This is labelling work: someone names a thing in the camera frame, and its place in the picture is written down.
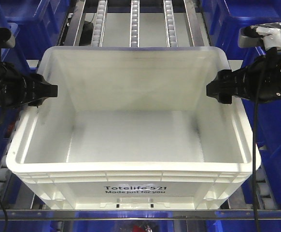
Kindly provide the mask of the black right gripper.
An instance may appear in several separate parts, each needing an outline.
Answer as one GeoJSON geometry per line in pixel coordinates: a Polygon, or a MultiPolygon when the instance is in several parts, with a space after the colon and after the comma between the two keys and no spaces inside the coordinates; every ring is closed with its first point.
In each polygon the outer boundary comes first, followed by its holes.
{"type": "Polygon", "coordinates": [[[219,103],[231,104],[232,97],[259,103],[281,100],[281,54],[258,56],[242,71],[221,70],[206,85],[206,95],[219,103]]]}

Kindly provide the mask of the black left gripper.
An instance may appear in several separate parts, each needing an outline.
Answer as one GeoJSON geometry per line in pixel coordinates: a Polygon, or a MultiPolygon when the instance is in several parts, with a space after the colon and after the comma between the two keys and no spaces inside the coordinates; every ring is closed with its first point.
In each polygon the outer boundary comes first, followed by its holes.
{"type": "Polygon", "coordinates": [[[58,96],[58,85],[48,83],[37,73],[29,76],[14,65],[0,62],[0,107],[40,106],[47,98],[58,96]]]}

